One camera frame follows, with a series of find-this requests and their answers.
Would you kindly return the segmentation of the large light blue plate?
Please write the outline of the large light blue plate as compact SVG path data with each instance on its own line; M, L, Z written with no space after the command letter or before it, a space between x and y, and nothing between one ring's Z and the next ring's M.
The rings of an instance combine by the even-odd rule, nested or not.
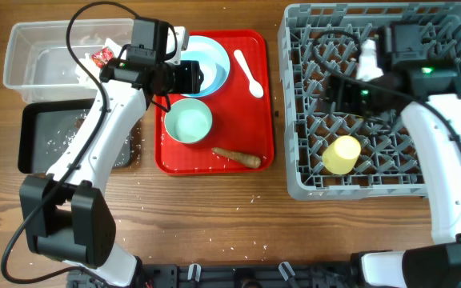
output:
M197 61L204 76L197 94L183 94L189 98L202 98L219 90L226 82L231 63L223 46L212 38L190 36L187 49L181 52L182 61Z

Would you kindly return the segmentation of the green bowl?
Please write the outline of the green bowl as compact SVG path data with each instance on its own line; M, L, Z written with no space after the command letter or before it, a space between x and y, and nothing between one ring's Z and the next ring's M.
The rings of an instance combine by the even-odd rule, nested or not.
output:
M209 134L212 125L213 115L210 108L196 98L178 100L164 119L166 132L182 144L202 141Z

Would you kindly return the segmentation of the yellow plastic cup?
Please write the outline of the yellow plastic cup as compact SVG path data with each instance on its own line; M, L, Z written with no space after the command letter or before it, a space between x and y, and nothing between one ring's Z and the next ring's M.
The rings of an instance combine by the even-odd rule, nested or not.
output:
M361 150L356 138L341 136L323 151L323 165L332 174L348 174L353 170Z

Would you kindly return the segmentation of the red snack wrapper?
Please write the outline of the red snack wrapper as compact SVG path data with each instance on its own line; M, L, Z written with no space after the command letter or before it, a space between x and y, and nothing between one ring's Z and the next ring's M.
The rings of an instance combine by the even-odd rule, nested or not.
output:
M91 61L98 67L103 68L114 57L113 51L105 46L90 56Z

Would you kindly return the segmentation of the brown carrot piece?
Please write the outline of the brown carrot piece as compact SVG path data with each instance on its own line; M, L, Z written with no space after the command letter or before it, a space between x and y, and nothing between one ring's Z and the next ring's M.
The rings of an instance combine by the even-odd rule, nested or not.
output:
M251 169L258 169L261 166L261 159L251 154L244 154L233 150L225 150L220 147L213 147L212 151L217 155L229 158L230 160L233 160Z

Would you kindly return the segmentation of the dark brown food lump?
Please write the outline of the dark brown food lump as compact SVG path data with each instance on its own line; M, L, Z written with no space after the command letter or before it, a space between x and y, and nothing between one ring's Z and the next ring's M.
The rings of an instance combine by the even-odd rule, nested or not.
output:
M84 123L85 119L86 119L86 115L80 116L80 117L76 120L74 126L75 126L77 129L79 129L79 128L82 126L82 124Z

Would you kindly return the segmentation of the pile of white rice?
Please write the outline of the pile of white rice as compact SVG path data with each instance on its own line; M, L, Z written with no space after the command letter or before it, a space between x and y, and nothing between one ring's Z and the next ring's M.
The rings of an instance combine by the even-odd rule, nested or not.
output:
M74 124L76 120L83 115L87 116L87 114L80 114L79 116L75 117ZM56 136L59 136L59 139L50 139L46 143L46 154L51 154L55 156L61 156L62 154L64 154L69 145L74 141L75 135L78 133L79 129L73 126L67 128L66 131L57 130ZM117 157L116 166L125 166L130 161L132 154L133 149L131 145L131 134L128 134L124 140L122 149L120 151L120 155Z

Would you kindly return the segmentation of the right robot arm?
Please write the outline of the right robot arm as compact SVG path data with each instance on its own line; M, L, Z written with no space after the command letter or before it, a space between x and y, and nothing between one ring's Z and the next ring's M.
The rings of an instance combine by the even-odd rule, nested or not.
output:
M396 111L414 143L431 208L433 244L405 251L363 252L368 286L461 287L461 74L431 58L413 22L384 26L375 40L352 37L354 77L331 70L330 111L364 118Z

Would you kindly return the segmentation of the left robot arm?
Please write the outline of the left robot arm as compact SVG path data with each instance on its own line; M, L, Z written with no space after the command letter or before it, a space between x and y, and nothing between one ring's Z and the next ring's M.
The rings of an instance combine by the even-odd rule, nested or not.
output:
M141 260L115 241L104 192L122 144L155 99L199 92L199 64L181 58L188 42L182 26L136 18L130 42L89 73L98 93L74 140L44 176L20 187L18 234L31 252L106 287L144 283Z

